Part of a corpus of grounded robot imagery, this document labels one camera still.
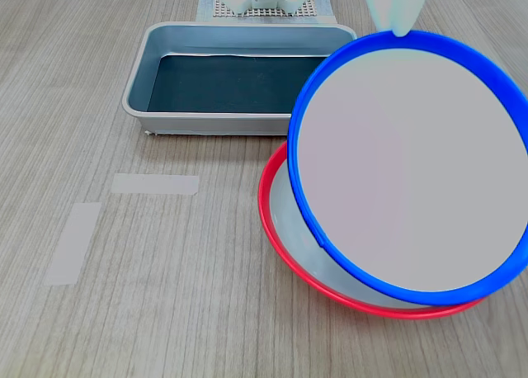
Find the black mat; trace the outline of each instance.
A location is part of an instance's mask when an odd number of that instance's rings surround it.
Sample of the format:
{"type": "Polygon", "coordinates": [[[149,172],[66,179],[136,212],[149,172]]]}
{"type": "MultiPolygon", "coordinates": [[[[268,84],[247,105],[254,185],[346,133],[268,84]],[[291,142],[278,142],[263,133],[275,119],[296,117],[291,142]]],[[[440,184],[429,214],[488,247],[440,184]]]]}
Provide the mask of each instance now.
{"type": "Polygon", "coordinates": [[[291,113],[324,58],[166,56],[149,112],[291,113]]]}

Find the gray tray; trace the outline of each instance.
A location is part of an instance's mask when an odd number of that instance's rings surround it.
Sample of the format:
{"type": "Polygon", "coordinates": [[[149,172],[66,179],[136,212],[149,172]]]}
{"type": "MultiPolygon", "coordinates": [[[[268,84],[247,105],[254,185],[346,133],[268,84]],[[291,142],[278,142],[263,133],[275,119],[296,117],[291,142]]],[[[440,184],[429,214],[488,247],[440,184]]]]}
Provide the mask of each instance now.
{"type": "Polygon", "coordinates": [[[335,24],[158,23],[122,104],[156,135],[286,135],[312,68],[355,38],[335,24]]]}

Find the red rim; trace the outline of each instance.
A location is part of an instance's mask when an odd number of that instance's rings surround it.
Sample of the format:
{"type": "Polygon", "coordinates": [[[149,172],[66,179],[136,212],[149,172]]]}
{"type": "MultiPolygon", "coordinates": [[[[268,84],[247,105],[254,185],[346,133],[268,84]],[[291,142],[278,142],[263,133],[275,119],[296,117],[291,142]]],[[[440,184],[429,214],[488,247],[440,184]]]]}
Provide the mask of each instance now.
{"type": "Polygon", "coordinates": [[[316,290],[325,294],[327,297],[353,309],[366,312],[367,314],[376,314],[385,318],[391,319],[437,319],[450,316],[452,314],[458,314],[463,310],[469,309],[482,300],[476,300],[462,305],[453,306],[442,306],[442,307],[427,307],[421,309],[390,309],[384,308],[377,305],[370,305],[358,300],[354,300],[347,297],[337,291],[325,286],[323,283],[315,279],[309,273],[307,273],[288,253],[279,235],[275,231],[275,226],[271,220],[270,211],[270,192],[271,184],[273,179],[282,163],[286,160],[286,143],[283,143],[277,151],[273,153],[270,160],[268,161],[264,171],[262,172],[261,182],[258,187],[258,208],[261,216],[262,226],[266,231],[267,237],[270,239],[271,245],[277,251],[279,256],[285,261],[286,264],[295,272],[298,276],[306,281],[316,290]]]}

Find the blue rim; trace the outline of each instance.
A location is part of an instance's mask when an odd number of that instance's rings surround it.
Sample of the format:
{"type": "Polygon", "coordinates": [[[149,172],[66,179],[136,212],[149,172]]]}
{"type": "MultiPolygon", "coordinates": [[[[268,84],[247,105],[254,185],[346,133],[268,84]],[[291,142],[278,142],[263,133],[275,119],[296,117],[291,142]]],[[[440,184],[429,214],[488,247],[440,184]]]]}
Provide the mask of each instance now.
{"type": "Polygon", "coordinates": [[[528,235],[525,229],[510,257],[494,272],[471,285],[449,291],[413,291],[391,285],[366,273],[348,260],[328,239],[309,208],[301,186],[297,148],[299,131],[306,107],[319,86],[334,71],[354,58],[386,49],[412,49],[438,54],[464,66],[495,94],[513,120],[522,141],[528,145],[528,101],[516,84],[488,58],[456,40],[428,33],[411,31],[396,37],[391,31],[354,40],[326,58],[312,73],[297,98],[288,129],[288,172],[297,205],[304,221],[318,244],[346,271],[359,281],[393,298],[421,305],[459,305],[492,294],[515,279],[528,265],[528,235]]]}

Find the wooden table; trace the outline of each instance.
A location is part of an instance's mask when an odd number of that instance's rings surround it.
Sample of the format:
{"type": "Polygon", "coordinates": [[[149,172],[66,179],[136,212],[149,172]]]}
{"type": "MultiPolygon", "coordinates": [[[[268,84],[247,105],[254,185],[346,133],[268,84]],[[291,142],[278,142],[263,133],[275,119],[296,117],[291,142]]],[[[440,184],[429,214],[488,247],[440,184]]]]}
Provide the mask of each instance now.
{"type": "MultiPolygon", "coordinates": [[[[527,2],[428,0],[417,27],[528,92],[527,2]]],[[[146,27],[197,3],[0,0],[0,376],[526,378],[527,272],[448,319],[348,310],[262,231],[257,185],[283,139],[147,136],[123,112],[146,27]],[[198,175],[200,190],[111,194],[117,172],[198,175]],[[103,204],[78,283],[44,286],[75,202],[103,204]]],[[[332,5],[374,31],[364,0],[332,5]]]]}

